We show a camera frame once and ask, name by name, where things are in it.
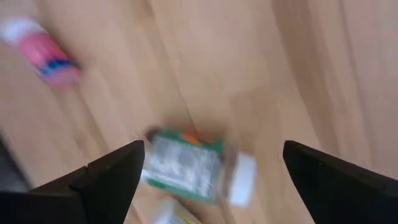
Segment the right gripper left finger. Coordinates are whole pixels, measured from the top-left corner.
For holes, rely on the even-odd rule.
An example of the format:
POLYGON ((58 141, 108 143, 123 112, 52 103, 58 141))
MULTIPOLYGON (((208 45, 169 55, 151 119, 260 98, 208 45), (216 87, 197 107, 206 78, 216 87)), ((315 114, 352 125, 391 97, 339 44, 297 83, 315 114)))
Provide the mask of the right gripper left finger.
POLYGON ((1 223, 123 223, 144 164, 136 140, 28 192, 1 192, 1 223))

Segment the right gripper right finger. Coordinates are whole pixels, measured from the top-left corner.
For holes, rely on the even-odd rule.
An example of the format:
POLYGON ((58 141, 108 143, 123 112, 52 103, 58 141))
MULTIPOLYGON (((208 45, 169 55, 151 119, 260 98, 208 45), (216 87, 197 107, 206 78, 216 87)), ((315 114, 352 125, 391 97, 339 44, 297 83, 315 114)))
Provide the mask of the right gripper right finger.
POLYGON ((291 140, 283 159, 315 223, 397 223, 395 179, 291 140))

